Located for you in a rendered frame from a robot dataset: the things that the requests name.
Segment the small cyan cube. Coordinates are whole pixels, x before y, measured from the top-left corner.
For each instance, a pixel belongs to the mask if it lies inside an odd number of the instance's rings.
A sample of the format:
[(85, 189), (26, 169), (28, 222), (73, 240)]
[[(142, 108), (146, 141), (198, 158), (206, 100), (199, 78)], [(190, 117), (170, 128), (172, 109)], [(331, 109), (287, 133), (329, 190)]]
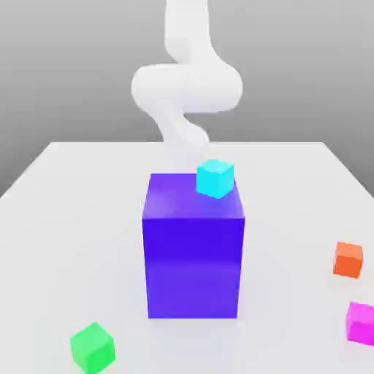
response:
[(234, 188), (234, 165), (217, 159), (209, 159), (196, 170), (196, 191), (221, 199)]

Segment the small orange cube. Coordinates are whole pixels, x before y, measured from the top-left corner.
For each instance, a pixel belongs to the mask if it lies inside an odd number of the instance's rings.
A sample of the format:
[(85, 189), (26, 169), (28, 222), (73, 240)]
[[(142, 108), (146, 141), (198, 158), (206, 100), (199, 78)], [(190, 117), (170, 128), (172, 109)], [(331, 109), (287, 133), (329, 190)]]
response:
[(359, 278), (363, 264), (363, 248), (360, 245), (337, 242), (333, 264), (335, 275)]

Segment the large purple box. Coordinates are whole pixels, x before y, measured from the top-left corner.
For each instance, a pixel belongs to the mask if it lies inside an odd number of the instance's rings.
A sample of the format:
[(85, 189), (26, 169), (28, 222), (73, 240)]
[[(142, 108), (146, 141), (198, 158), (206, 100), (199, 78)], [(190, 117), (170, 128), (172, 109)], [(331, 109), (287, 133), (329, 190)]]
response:
[(142, 213), (149, 318), (236, 318), (245, 214), (238, 189), (216, 199), (194, 174), (153, 173)]

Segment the small green cube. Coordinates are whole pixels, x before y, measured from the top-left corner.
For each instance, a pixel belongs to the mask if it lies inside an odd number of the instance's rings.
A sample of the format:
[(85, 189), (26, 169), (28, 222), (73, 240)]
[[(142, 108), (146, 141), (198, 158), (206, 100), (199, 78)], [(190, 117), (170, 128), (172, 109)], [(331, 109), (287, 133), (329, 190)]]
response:
[(70, 338), (75, 364), (85, 374), (98, 374), (116, 358), (113, 337), (97, 322), (93, 322)]

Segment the small magenta cube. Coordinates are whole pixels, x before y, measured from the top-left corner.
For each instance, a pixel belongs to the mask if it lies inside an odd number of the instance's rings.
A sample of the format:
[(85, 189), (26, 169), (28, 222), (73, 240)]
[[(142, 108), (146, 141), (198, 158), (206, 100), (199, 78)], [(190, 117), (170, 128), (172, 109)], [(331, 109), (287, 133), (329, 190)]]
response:
[(350, 302), (346, 314), (348, 341), (374, 346), (374, 306)]

